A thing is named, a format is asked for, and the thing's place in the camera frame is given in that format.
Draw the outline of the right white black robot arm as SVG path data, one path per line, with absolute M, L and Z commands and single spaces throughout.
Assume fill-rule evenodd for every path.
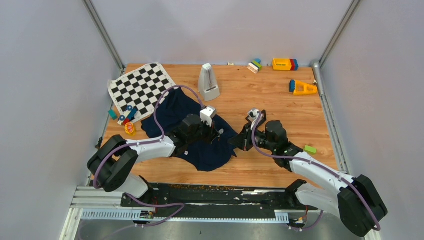
M 312 206 L 338 217 L 344 226 L 358 237 L 370 231 L 380 231 L 380 221 L 388 209 L 370 178 L 357 177 L 335 170 L 314 159 L 309 153 L 289 141 L 279 120 L 266 121 L 266 111 L 251 109 L 247 124 L 228 142 L 247 152 L 256 149 L 274 159 L 281 168 L 306 177 L 316 186 L 298 179 L 287 189 L 286 204 L 292 209 Z

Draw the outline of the navy blue garment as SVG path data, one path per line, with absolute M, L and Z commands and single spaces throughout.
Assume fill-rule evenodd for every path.
M 156 117 L 165 133 L 172 131 L 189 114 L 200 115 L 201 105 L 185 95 L 181 88 L 175 88 L 168 92 L 156 110 Z M 188 154 L 181 153 L 177 157 L 192 164 L 198 171 L 214 171 L 235 157 L 235 147 L 228 143 L 230 138 L 237 135 L 236 131 L 219 115 L 213 118 L 217 130 L 224 130 L 220 139 L 212 144 L 202 140 L 188 146 Z

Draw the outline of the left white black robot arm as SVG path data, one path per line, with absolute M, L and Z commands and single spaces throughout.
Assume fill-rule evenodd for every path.
M 156 158 L 176 157 L 198 141 L 212 143 L 224 131 L 215 122 L 204 121 L 189 114 L 177 127 L 165 134 L 144 140 L 126 140 L 121 135 L 111 137 L 88 161 L 93 174 L 93 186 L 105 192 L 121 192 L 133 196 L 140 206 L 149 206 L 153 193 L 147 182 L 131 173 L 137 163 Z

